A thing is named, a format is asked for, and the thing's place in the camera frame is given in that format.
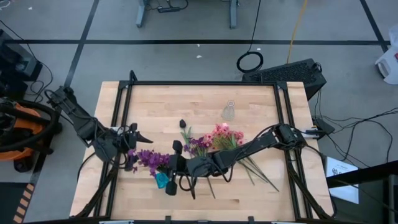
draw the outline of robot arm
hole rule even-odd
[[[129,149],[135,149],[137,141],[152,143],[137,131],[137,124],[131,124],[129,130],[122,134],[104,127],[77,103],[70,87],[61,86],[56,91],[46,90],[45,95],[53,108],[68,115],[83,144],[86,147],[93,146],[95,154],[104,162],[112,161],[118,152],[127,153]]]

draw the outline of black floor stripe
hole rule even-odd
[[[376,24],[376,21],[373,18],[373,15],[371,13],[371,10],[370,10],[368,4],[366,3],[365,0],[360,0],[360,1],[361,1],[363,9],[365,10],[366,16],[369,19],[369,22],[371,23],[373,32],[376,35],[377,39],[379,40],[381,49],[383,49],[383,51],[386,52],[388,50],[388,47],[387,47],[388,44],[386,43],[386,41],[384,41],[384,38],[381,35],[381,32]]]
[[[94,0],[93,6],[91,7],[90,15],[88,16],[86,26],[83,30],[83,33],[80,37],[79,45],[77,46],[75,56],[73,57],[72,64],[70,65],[67,79],[65,80],[64,86],[70,86],[72,83],[73,76],[76,71],[77,64],[79,62],[81,52],[83,51],[83,47],[85,45],[85,40],[87,39],[88,31],[90,30],[91,24],[93,23],[94,15],[98,7],[98,3],[100,0]]]
[[[250,44],[250,40],[7,40],[8,44],[98,44],[98,45],[157,45],[157,44]],[[289,45],[290,40],[254,40],[260,45]],[[382,40],[295,40],[294,45],[389,45]]]

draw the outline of wooden table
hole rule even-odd
[[[105,126],[111,123],[117,87],[118,82],[103,82],[101,87],[95,116]],[[312,120],[303,84],[288,83],[288,87],[296,127],[310,128]],[[127,124],[138,123],[142,135],[154,141],[153,144],[139,143],[138,149],[155,149],[172,154],[173,140],[183,141],[178,126],[180,119],[192,126],[193,137],[197,138],[211,132],[216,123],[226,122],[221,113],[228,100],[235,102],[235,117],[228,124],[232,130],[243,131],[246,141],[266,126],[278,123],[274,92],[269,86],[139,85],[133,86]],[[308,140],[308,144],[318,147],[315,140]],[[92,148],[87,149],[85,158],[92,152]],[[176,196],[171,197],[166,195],[164,189],[157,188],[148,169],[139,167],[135,174],[123,170],[119,172],[112,219],[164,220],[166,215],[171,215],[173,220],[244,221],[248,220],[248,216],[254,216],[257,221],[293,221],[284,153],[277,149],[265,149],[252,158],[280,192],[255,177],[253,185],[245,169],[236,165],[230,183],[221,177],[210,177],[216,199],[206,179],[198,181],[196,200],[192,199],[190,192],[180,189]],[[331,215],[333,209],[319,155],[304,148],[302,161],[309,191]],[[98,188],[102,165],[94,157],[82,169],[70,215],[77,214]],[[297,194],[301,216],[305,217],[302,194],[298,188]],[[107,198],[108,191],[104,195],[101,214],[104,214]]]

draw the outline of purple flower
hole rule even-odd
[[[159,152],[155,152],[154,150],[143,150],[137,153],[140,161],[138,164],[143,165],[144,167],[149,167],[150,175],[156,175],[156,169],[162,166],[167,167],[169,165],[170,155],[165,154],[162,155]]]

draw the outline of metal stand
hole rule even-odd
[[[144,16],[145,16],[145,6],[150,0],[138,0],[138,13],[137,13],[137,20],[136,25],[138,28],[142,27],[144,23]],[[238,7],[238,0],[230,0],[229,1],[229,28],[235,29],[237,24],[237,7]]]
[[[238,0],[230,0],[229,2],[229,28],[236,28],[236,8],[238,6]]]
[[[145,6],[147,5],[147,0],[138,0],[138,13],[137,13],[137,21],[136,25],[138,28],[142,27],[142,20],[144,19],[145,15]]]

